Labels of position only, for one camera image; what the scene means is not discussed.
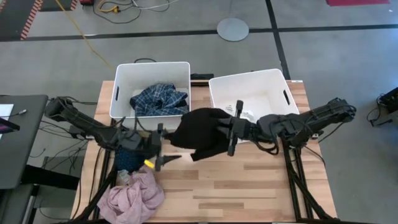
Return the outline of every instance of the white storage bin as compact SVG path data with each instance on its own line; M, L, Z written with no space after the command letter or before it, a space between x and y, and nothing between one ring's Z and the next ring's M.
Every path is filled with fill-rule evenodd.
M130 98L157 83L173 83L177 91L188 93L186 101L191 111L190 64L188 62L129 63L119 65L116 69L109 115L116 121L125 116L123 125L134 128L135 112L129 103ZM174 130L179 126L181 116L140 116L138 118L145 129L155 130L158 123L163 123L164 128Z
M211 104L235 116L227 110L236 110L236 101L243 101L243 113L250 114L253 123L267 114L299 113L293 96L279 69L247 72L212 78L209 81Z

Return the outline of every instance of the butcher block tabletop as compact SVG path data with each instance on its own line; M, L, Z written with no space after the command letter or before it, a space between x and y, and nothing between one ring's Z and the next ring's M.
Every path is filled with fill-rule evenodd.
M94 119L110 124L109 109L113 81L104 81ZM309 105L302 81L287 81L298 110ZM208 86L192 87L192 109L211 107ZM309 141L310 149L321 154L318 141ZM295 221L283 151L276 156L260 151L252 143L236 146L233 157L225 154L192 162L194 150L181 149L164 141L164 154L182 158L166 164L155 173L165 192L165 200L148 222L293 222ZM82 173L81 199L77 215L88 205L100 182L104 153L95 142L88 144ZM336 217L328 177L322 161L312 152L302 150L303 168L309 191L331 216ZM113 155L109 160L109 169ZM306 217L302 195L298 193L302 216ZM76 191L72 215L79 202Z

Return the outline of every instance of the white paper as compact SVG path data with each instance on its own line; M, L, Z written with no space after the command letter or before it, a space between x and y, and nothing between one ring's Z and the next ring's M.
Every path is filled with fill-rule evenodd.
M12 111L13 107L14 107L14 105L0 105L0 117L2 117L2 119L8 120L9 117L7 117L7 116L11 115L11 111Z

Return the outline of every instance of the plaid cloth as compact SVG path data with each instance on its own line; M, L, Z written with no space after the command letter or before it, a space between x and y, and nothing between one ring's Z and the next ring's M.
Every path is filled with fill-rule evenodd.
M130 99L136 116L167 116L188 113L188 94L175 90L173 84L155 84Z

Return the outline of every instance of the concrete floor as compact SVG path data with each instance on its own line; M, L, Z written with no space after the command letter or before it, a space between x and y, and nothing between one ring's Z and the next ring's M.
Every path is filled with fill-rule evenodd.
M398 1L390 2L329 7L321 0L273 0L272 5L278 27L398 24ZM233 1L231 12L229 1L184 0L173 3L166 12L144 11L142 17L128 25L109 24L81 7L72 12L86 34L215 30L218 21L228 14L245 20L250 28L271 27L262 0ZM131 15L121 14L115 19ZM29 36L57 35L77 33L62 12L39 12ZM396 223L398 128L396 124L372 128L366 115L376 106L375 99L380 93L398 86L398 29L282 32L280 38L291 79L304 81L312 108L340 97L358 109L353 122L321 143L338 216L348 221ZM272 33L250 34L237 43L213 34L90 42L113 65L131 63L141 57L158 62L188 61L192 73L214 73L216 77L281 69ZM114 73L90 52L83 40L0 43L1 94L45 93L96 101L101 82L112 79ZM79 109L92 115L95 107ZM47 150L29 163L39 166L44 156L54 156L73 143L71 139L39 133L32 155L39 154L44 147ZM49 193L43 190L40 194ZM46 204L45 214L69 217L73 202L63 195L69 194L56 193L55 200L49 199L52 203ZM37 213L35 223L53 222Z

